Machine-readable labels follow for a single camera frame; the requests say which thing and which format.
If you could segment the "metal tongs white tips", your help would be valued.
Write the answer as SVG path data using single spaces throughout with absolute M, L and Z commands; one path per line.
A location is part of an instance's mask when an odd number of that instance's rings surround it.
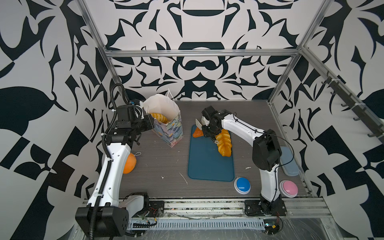
M 202 130 L 202 126 L 203 126 L 202 123 L 201 123 L 198 119 L 195 119 L 195 123 L 196 123 L 197 128 L 200 130 L 200 132 L 203 132 L 203 130 Z M 216 145 L 219 144 L 219 141 L 216 139 L 215 136 L 210 137 L 210 138 L 211 138 L 211 140 L 212 140 Z

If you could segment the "croissant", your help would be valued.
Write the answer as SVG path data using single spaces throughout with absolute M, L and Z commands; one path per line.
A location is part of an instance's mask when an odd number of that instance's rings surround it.
M 163 124 L 167 124 L 169 123 L 170 121 L 167 119 L 167 117 L 165 117 L 164 115 L 160 114 L 160 113 L 150 113 L 150 115 L 156 119 L 159 123 L 163 123 Z

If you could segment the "floral paper bag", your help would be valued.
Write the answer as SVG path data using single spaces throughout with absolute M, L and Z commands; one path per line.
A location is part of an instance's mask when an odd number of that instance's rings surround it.
M 144 110 L 154 119 L 154 133 L 171 148 L 184 136 L 182 116 L 171 91 L 156 94 L 143 103 Z

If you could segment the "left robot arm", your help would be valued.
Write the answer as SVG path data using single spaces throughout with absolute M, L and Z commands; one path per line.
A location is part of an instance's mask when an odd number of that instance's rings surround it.
M 154 118 L 147 114 L 140 100 L 131 100 L 121 83 L 110 88 L 113 118 L 102 133 L 106 154 L 96 188 L 86 207 L 77 209 L 75 219 L 85 236 L 96 238 L 126 235 L 131 218 L 149 208 L 147 193 L 133 193 L 119 201 L 124 168 L 134 144 L 143 132 L 154 128 Z

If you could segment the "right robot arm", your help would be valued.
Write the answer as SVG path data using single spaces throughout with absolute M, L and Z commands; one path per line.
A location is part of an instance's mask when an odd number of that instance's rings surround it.
M 245 140 L 253 148 L 252 161 L 259 168 L 261 196 L 256 202 L 246 203 L 245 214 L 253 216 L 284 216 L 286 207 L 279 189 L 278 171 L 282 149 L 279 136 L 273 130 L 258 129 L 227 110 L 217 111 L 212 106 L 202 111 L 202 131 L 213 138 L 227 130 Z

